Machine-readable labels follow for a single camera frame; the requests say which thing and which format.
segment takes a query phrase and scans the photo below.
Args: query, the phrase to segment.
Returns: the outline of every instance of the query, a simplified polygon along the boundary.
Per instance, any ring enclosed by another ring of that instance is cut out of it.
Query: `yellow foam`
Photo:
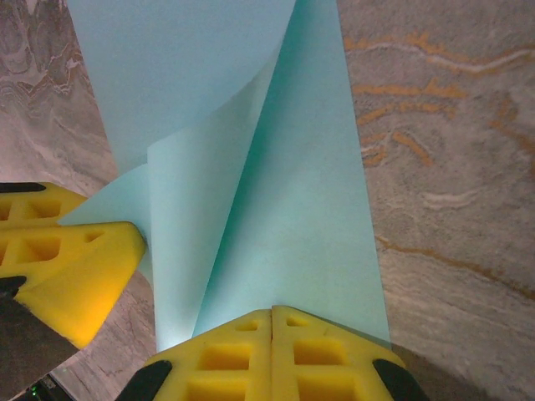
[[[372,362],[390,350],[291,307],[273,307],[273,400],[392,401]]]
[[[149,359],[173,369],[155,401],[271,399],[271,311],[248,313]]]
[[[44,190],[0,193],[0,230],[56,226],[57,220],[85,201],[82,195],[50,183]]]
[[[390,350],[291,307],[255,311],[151,358],[173,369],[155,401],[392,401]]]
[[[128,222],[12,228],[0,230],[0,277],[25,276],[14,299],[83,348],[144,253],[143,238]]]

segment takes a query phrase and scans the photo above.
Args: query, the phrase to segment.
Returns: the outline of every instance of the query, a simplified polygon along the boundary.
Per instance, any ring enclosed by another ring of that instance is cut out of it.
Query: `gray marble countertop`
[[[433,400],[535,399],[535,8],[339,0],[395,351]],[[0,180],[116,177],[63,1],[0,3]],[[155,352],[136,274],[55,374],[111,400]]]

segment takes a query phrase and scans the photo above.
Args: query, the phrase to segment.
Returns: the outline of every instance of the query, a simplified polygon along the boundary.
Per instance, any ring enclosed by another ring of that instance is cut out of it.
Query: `folded paper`
[[[335,0],[176,4],[69,2],[125,174],[62,223],[140,227],[160,350],[273,304],[389,341]]]

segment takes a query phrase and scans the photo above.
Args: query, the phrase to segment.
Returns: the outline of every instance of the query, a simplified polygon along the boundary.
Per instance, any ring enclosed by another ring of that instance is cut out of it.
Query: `black rubber tip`
[[[47,187],[38,182],[0,182],[0,194],[15,192],[40,192]]]
[[[18,289],[26,282],[25,276],[0,278],[0,297],[15,297]]]
[[[141,368],[134,373],[115,401],[152,401],[172,369],[169,361],[158,361]]]
[[[430,401],[406,369],[384,359],[375,359],[374,368],[394,401]]]

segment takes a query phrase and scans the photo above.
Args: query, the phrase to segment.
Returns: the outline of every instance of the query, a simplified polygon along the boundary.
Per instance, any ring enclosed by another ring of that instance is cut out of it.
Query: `stone texture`
[[[535,7],[339,0],[395,350],[434,400],[535,399]],[[0,3],[0,180],[115,178],[63,1]],[[56,375],[108,400],[154,349],[135,280]]]

